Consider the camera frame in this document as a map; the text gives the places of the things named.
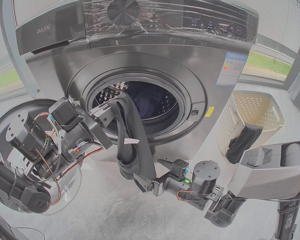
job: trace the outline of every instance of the play pause button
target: play pause button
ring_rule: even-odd
[[[243,29],[241,27],[237,27],[235,31],[238,35],[241,35],[243,33]]]

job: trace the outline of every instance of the qr code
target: qr code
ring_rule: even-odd
[[[232,70],[233,71],[241,71],[243,66],[244,66],[243,62],[235,62]]]

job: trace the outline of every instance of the aux logo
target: aux logo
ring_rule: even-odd
[[[41,29],[38,29],[37,34],[40,33],[40,32],[45,32],[46,30],[50,29],[49,26],[50,26],[50,24],[48,26],[45,26],[45,27],[41,28]]]

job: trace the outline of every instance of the grass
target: grass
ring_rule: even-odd
[[[291,65],[277,60],[276,58],[271,58],[253,51],[251,51],[249,54],[247,64],[261,68],[267,68],[273,72],[283,75],[288,75],[292,68]]]
[[[20,81],[15,69],[9,70],[0,75],[0,87]]]

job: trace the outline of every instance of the control dial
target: control dial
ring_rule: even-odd
[[[140,14],[140,6],[135,0],[113,0],[107,8],[109,20],[117,25],[133,23]]]

